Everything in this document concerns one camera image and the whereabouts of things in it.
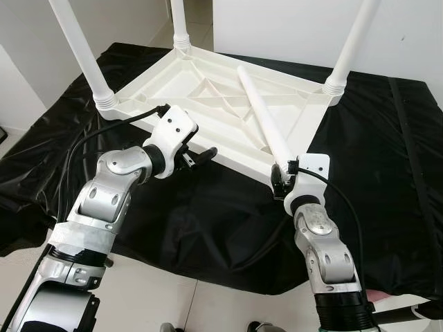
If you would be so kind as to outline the white plastic table leg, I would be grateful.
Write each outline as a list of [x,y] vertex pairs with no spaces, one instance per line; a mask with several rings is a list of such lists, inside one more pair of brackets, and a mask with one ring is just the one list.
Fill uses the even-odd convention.
[[190,53],[190,36],[186,26],[186,9],[183,0],[169,0],[173,22],[173,45],[180,53]]
[[69,42],[80,70],[92,90],[92,98],[98,113],[102,119],[119,120],[119,111],[117,110],[119,100],[102,75],[69,0],[48,0],[48,2],[60,28],[62,28],[64,38]]
[[380,2],[381,0],[363,0],[343,44],[341,54],[339,54],[338,60],[333,66],[333,71],[323,83],[323,93],[327,95],[344,94],[346,78],[350,73],[357,51],[361,47],[363,36],[366,35]]
[[260,95],[247,70],[243,66],[238,66],[237,74],[244,87],[244,91],[246,91],[247,98],[250,104],[252,104],[257,123],[259,123],[270,151],[274,155],[276,165],[281,168],[282,173],[290,174],[289,161],[294,159],[294,155],[285,137],[278,130],[274,117],[269,113],[268,105],[266,105],[264,98]]

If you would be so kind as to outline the white plastic table top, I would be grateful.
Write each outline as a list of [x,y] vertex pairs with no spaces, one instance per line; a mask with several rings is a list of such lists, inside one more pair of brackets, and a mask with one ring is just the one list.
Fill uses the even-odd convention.
[[104,119],[119,120],[164,104],[180,107],[199,127],[189,143],[193,151],[215,147],[219,164],[269,184],[274,158],[242,85],[240,68],[291,151],[307,152],[324,114],[344,95],[342,86],[329,88],[195,46],[187,53],[169,50],[113,97],[102,98],[97,108]]

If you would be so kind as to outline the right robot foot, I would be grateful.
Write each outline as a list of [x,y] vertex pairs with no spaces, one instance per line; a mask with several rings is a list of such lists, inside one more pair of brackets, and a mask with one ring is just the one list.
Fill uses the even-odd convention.
[[248,324],[246,332],[279,332],[279,328],[272,323],[253,320]]

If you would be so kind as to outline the black metal support rod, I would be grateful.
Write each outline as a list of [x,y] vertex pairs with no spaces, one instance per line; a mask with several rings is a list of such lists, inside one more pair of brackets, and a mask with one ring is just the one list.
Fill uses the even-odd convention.
[[414,322],[414,320],[441,320],[443,318],[443,301],[427,301],[414,306],[376,312],[372,315],[374,321],[379,325]]

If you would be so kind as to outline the black table cloth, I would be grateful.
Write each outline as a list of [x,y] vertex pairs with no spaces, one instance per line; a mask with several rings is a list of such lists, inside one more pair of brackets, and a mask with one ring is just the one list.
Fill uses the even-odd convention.
[[[0,158],[0,256],[41,246],[55,222],[58,175],[86,133],[106,127],[86,80],[60,98]],[[433,272],[443,218],[442,113],[427,84],[352,73],[310,152],[330,157],[332,221],[357,252],[365,285],[391,295],[439,297]],[[307,281],[294,225],[269,186],[216,160],[137,187],[114,253],[235,290],[279,295]]]

